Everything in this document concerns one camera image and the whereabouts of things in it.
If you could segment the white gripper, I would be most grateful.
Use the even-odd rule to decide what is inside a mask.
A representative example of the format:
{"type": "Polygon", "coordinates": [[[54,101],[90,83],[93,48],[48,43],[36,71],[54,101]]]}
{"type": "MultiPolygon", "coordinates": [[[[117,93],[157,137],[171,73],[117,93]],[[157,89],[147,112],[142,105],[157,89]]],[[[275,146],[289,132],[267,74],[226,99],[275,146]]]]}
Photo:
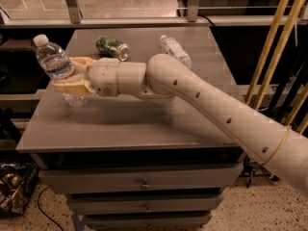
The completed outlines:
{"type": "Polygon", "coordinates": [[[102,58],[98,61],[90,57],[70,57],[77,75],[66,79],[52,80],[57,92],[88,95],[96,93],[103,97],[117,97],[118,59],[102,58]]]}

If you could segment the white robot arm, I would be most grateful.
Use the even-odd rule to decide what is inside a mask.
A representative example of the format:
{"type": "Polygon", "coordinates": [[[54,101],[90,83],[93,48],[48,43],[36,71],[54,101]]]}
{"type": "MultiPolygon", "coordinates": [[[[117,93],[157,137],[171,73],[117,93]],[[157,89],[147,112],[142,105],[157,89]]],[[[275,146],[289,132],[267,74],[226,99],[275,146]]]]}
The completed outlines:
{"type": "Polygon", "coordinates": [[[308,138],[210,85],[170,55],[157,54],[146,64],[87,57],[72,61],[77,73],[53,80],[56,91],[103,97],[129,94],[155,102],[178,96],[214,123],[249,158],[308,196],[308,138]]]}

